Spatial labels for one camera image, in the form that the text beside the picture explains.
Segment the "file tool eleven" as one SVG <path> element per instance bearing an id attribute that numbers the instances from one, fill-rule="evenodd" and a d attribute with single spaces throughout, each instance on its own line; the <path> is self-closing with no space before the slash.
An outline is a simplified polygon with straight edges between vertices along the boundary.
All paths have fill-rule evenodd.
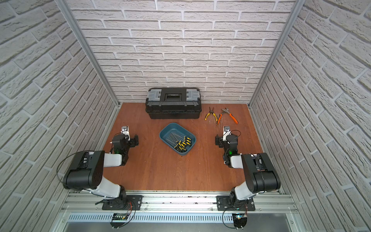
<path id="1" fill-rule="evenodd" d="M 179 140 L 182 140 L 182 141 L 188 141 L 189 143 L 191 143 L 192 139 L 188 136 L 185 136 L 181 133 L 174 133 L 174 135 L 179 139 Z"/>

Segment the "file tool seven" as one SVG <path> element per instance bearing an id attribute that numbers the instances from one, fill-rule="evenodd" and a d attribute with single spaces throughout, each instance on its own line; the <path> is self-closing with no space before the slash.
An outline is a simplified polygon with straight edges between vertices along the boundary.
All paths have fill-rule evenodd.
<path id="1" fill-rule="evenodd" d="M 174 149 L 178 152 L 186 152 L 187 146 L 191 146 L 192 140 L 189 137 L 183 137 L 182 139 L 173 139 L 174 142 Z"/>

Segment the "file tool four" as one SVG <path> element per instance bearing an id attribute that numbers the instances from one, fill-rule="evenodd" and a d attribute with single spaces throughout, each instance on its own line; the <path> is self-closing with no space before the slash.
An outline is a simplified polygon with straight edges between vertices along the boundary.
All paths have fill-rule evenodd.
<path id="1" fill-rule="evenodd" d="M 177 150 L 177 151 L 179 151 L 179 152 L 181 152 L 182 151 L 182 148 L 181 148 L 181 146 L 179 145 L 179 142 L 178 142 L 178 140 L 176 139 L 176 138 L 173 138 L 173 137 L 169 137 L 168 138 L 168 141 L 169 141 L 169 143 L 171 144 L 171 146 L 175 149 L 175 150 Z"/>

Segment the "file tool five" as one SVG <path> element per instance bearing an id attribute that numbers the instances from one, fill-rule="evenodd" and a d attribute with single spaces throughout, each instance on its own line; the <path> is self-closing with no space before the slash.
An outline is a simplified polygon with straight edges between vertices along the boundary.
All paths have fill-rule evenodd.
<path id="1" fill-rule="evenodd" d="M 183 153 L 187 151 L 186 149 L 187 143 L 185 142 L 185 140 L 171 138 L 170 143 L 171 143 L 171 146 L 178 152 Z"/>

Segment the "file tool two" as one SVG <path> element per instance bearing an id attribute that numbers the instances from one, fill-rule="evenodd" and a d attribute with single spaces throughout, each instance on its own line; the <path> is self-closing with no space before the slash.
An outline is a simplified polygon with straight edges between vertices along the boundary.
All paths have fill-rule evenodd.
<path id="1" fill-rule="evenodd" d="M 169 143 L 177 152 L 183 152 L 183 147 L 178 140 L 170 140 Z"/>

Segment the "file tool one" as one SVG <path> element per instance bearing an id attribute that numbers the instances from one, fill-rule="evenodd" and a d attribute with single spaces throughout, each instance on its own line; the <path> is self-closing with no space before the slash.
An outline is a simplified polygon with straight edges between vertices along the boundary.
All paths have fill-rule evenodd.
<path id="1" fill-rule="evenodd" d="M 178 152 L 181 152 L 181 153 L 184 153 L 187 151 L 186 149 L 186 146 L 187 146 L 187 143 L 185 140 L 173 140 L 172 141 L 174 143 L 174 149 Z"/>

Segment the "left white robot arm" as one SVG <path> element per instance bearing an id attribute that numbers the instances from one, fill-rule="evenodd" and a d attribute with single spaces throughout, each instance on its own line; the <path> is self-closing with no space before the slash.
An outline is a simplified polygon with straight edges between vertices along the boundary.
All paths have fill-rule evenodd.
<path id="1" fill-rule="evenodd" d="M 116 134 L 112 145 L 111 153 L 96 150 L 73 154 L 73 160 L 62 179 L 64 188 L 89 191 L 108 200 L 126 199 L 125 188 L 106 179 L 103 176 L 103 169 L 126 165 L 128 152 L 139 145 L 139 138 L 138 135 L 130 138 L 127 133 Z"/>

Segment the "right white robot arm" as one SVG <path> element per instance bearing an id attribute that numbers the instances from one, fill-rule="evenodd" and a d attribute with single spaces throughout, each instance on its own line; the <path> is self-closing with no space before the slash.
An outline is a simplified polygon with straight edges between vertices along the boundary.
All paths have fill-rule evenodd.
<path id="1" fill-rule="evenodd" d="M 230 192 L 231 204 L 250 200 L 259 193 L 280 189 L 281 180 L 268 154 L 238 153 L 238 136 L 231 133 L 217 135 L 215 144 L 224 149 L 225 165 L 232 169 L 242 169 L 244 173 L 244 182 Z"/>

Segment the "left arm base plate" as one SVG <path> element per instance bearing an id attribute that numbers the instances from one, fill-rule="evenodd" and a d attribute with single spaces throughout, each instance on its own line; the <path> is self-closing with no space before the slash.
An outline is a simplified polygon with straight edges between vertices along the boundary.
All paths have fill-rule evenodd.
<path id="1" fill-rule="evenodd" d="M 102 210 L 140 210 L 143 195 L 127 195 L 122 198 L 103 200 Z"/>

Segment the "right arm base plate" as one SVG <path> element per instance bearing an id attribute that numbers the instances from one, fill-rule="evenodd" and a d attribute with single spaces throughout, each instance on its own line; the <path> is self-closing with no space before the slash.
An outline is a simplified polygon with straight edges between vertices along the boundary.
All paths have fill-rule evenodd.
<path id="1" fill-rule="evenodd" d="M 216 205 L 218 211 L 235 210 L 235 211 L 255 211 L 255 203 L 253 199 L 239 201 L 230 196 L 216 196 Z"/>

